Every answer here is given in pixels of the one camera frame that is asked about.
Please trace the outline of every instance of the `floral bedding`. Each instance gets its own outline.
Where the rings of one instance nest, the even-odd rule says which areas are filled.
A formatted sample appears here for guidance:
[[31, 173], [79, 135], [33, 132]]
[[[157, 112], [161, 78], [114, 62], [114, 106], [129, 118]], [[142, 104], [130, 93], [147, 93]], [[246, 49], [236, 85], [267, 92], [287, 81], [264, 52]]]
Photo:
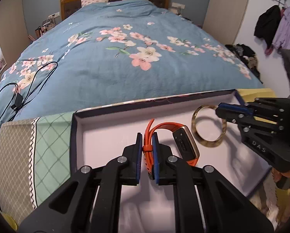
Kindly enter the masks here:
[[[262, 88], [232, 52], [209, 34], [147, 0], [92, 3], [34, 41], [8, 69], [26, 96], [58, 67], [15, 120], [135, 99], [211, 90]], [[15, 87], [0, 93], [0, 116]], [[8, 108], [0, 125], [13, 115]]]

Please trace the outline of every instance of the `pile of clothes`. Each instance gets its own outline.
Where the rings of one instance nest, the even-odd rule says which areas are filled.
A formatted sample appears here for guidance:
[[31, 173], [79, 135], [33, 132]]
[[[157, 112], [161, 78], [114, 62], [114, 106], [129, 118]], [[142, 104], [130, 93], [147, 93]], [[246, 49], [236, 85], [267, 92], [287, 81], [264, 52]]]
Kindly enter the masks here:
[[258, 59], [256, 53], [246, 45], [226, 45], [238, 59], [240, 59], [248, 69], [260, 80], [260, 72], [258, 71]]
[[266, 55], [273, 49], [290, 49], [290, 7], [274, 5], [263, 13], [256, 24], [254, 35], [267, 43]]

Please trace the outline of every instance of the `yellow cloth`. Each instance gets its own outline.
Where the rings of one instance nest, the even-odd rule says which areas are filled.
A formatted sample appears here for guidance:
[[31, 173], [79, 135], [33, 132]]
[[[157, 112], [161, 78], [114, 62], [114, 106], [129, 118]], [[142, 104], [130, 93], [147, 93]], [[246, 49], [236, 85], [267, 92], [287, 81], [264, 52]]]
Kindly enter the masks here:
[[[272, 89], [237, 89], [237, 91], [246, 103], [253, 102], [255, 98], [276, 98], [275, 92]], [[255, 117], [255, 120], [276, 124], [259, 117]]]

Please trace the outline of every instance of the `charger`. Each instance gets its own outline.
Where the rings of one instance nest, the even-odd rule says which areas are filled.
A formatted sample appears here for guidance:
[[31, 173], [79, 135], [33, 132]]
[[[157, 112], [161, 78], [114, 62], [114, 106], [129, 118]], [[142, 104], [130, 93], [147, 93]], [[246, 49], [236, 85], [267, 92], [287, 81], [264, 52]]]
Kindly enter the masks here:
[[20, 109], [20, 106], [22, 104], [22, 101], [23, 101], [23, 96], [20, 95], [19, 93], [16, 94], [16, 98], [15, 98], [15, 101], [14, 101], [14, 104], [11, 106], [12, 110], [13, 111], [17, 111]]

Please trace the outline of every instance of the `screw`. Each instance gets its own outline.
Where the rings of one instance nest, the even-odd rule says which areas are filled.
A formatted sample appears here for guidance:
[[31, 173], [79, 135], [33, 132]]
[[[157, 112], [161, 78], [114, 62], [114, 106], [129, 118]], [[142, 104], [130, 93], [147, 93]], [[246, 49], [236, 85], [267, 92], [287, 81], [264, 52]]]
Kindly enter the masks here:
[[119, 163], [124, 163], [124, 162], [127, 161], [127, 158], [126, 158], [125, 156], [120, 156], [120, 157], [118, 157], [117, 161], [118, 161]]
[[214, 172], [214, 167], [207, 165], [204, 167], [204, 171], [206, 171], [207, 173]]
[[90, 170], [91, 170], [90, 166], [83, 166], [80, 171], [82, 173], [88, 173], [88, 172], [90, 172]]
[[168, 160], [170, 161], [170, 162], [172, 162], [172, 163], [174, 163], [174, 162], [176, 162], [177, 161], [177, 157], [175, 157], [175, 156], [169, 156], [168, 157]]

